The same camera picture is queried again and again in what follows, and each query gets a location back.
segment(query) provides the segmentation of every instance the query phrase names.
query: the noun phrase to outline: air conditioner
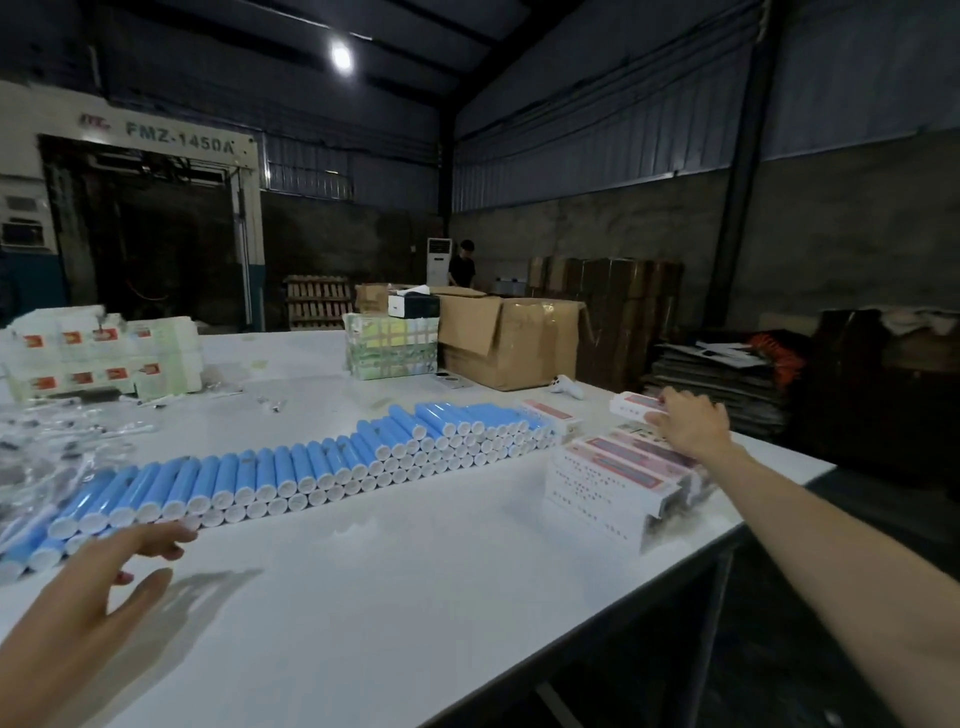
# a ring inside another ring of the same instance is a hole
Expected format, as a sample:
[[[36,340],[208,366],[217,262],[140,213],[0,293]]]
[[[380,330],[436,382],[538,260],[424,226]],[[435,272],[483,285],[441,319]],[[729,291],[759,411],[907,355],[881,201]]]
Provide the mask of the air conditioner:
[[[428,237],[426,240],[426,284],[447,285],[446,273],[453,256],[453,240],[448,237]]]

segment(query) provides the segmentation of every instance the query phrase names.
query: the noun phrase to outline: wooden pallet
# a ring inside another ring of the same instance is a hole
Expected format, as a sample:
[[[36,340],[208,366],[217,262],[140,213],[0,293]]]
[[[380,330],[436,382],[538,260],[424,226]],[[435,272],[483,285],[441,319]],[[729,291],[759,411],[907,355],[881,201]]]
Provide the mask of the wooden pallet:
[[[290,330],[344,327],[353,311],[353,286],[340,276],[287,276],[287,323]]]

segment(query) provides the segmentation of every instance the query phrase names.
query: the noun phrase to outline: forearm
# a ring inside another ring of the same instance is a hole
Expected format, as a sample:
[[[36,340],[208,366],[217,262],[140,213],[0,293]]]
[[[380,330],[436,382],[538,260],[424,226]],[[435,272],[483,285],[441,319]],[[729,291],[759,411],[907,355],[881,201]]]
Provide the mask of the forearm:
[[[905,725],[960,716],[960,585],[740,449],[702,458],[787,579]]]

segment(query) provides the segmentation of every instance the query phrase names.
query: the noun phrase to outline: stacked cardboard boxes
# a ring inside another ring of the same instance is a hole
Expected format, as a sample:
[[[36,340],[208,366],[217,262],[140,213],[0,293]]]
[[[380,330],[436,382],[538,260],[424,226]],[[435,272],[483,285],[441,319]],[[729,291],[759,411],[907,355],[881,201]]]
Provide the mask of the stacked cardboard boxes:
[[[618,392],[639,383],[651,346],[675,326],[683,273],[668,261],[553,257],[531,258],[528,280],[586,305],[593,339],[581,341],[577,378]]]

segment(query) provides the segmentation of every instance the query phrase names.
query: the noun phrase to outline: cardboard box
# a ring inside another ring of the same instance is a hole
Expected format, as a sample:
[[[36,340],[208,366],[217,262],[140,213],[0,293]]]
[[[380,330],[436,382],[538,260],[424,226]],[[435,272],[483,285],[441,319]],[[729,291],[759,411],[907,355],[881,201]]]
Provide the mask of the cardboard box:
[[[386,313],[391,291],[413,288],[412,283],[362,283],[356,286],[358,313]]]
[[[440,343],[451,372],[501,391],[576,376],[579,303],[501,299],[468,288],[431,290],[440,296]],[[590,337],[589,318],[583,318]]]

